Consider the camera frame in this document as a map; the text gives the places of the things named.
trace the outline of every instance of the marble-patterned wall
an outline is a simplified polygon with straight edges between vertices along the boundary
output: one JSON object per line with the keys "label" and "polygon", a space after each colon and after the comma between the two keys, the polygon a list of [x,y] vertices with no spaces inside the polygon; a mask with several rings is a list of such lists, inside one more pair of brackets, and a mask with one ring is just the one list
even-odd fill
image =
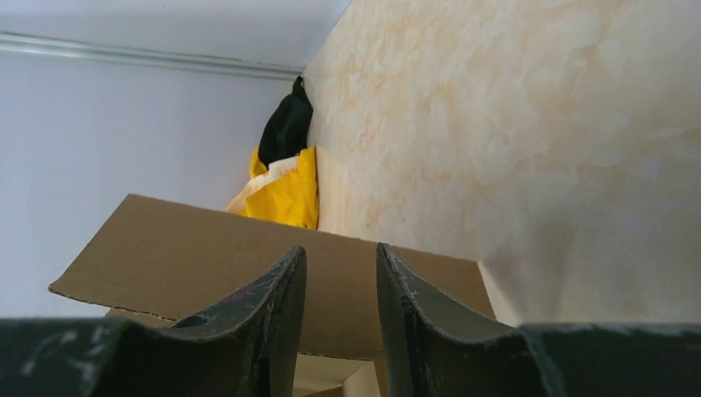
{"label": "marble-patterned wall", "polygon": [[305,76],[321,230],[480,260],[510,323],[701,320],[701,2],[355,0]]}

